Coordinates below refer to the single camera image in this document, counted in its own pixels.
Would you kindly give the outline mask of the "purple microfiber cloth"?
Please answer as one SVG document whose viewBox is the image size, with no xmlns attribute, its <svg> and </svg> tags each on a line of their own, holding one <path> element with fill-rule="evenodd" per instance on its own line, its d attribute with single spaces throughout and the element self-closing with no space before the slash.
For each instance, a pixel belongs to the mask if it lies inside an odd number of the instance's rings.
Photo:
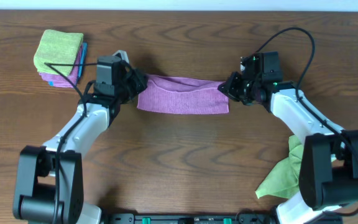
<svg viewBox="0 0 358 224">
<path fill-rule="evenodd" d="M 147 88 L 138 96 L 137 108 L 166 114 L 227 114 L 229 99 L 221 82 L 184 77 L 149 75 Z"/>
</svg>

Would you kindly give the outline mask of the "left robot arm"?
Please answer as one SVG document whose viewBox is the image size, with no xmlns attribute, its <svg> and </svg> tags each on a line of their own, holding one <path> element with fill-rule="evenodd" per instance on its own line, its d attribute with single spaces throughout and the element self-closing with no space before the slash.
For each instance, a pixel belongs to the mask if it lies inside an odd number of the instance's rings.
<svg viewBox="0 0 358 224">
<path fill-rule="evenodd" d="M 30 223 L 99 223 L 84 204 L 82 160 L 110 127 L 120 106 L 147 88 L 147 75 L 126 61 L 96 64 L 96 79 L 78 91 L 75 115 L 41 146 L 21 150 L 12 213 Z"/>
</svg>

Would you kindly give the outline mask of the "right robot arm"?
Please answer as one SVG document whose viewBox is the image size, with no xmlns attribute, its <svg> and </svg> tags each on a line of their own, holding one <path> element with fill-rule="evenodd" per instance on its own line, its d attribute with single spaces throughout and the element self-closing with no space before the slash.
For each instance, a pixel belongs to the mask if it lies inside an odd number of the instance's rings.
<svg viewBox="0 0 358 224">
<path fill-rule="evenodd" d="M 278 205 L 267 223 L 333 223 L 345 216 L 339 208 L 358 202 L 358 130 L 332 123 L 297 85 L 275 75 L 234 72 L 218 90 L 245 105 L 262 104 L 304 147 L 300 191 Z M 347 216 L 357 214 L 358 208 Z"/>
</svg>

